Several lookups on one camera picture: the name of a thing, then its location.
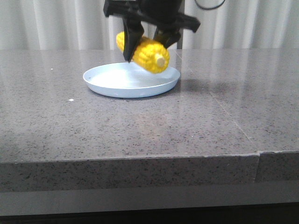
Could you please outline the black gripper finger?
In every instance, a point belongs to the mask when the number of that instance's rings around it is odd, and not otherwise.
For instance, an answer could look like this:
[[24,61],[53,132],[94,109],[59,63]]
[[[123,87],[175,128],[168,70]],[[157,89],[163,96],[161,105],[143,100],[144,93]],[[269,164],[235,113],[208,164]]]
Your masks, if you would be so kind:
[[134,52],[144,33],[144,29],[139,20],[123,17],[122,21],[124,27],[123,56],[125,61],[131,62]]
[[162,30],[156,28],[153,40],[161,43],[166,49],[177,43],[181,38],[179,29]]

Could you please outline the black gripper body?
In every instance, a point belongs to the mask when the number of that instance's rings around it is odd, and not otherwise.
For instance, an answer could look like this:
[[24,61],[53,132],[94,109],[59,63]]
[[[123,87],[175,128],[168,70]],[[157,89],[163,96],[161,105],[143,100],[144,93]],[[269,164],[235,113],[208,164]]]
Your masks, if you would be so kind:
[[144,21],[160,29],[184,28],[196,32],[200,21],[179,12],[180,0],[106,0],[106,17],[118,16],[133,21]]

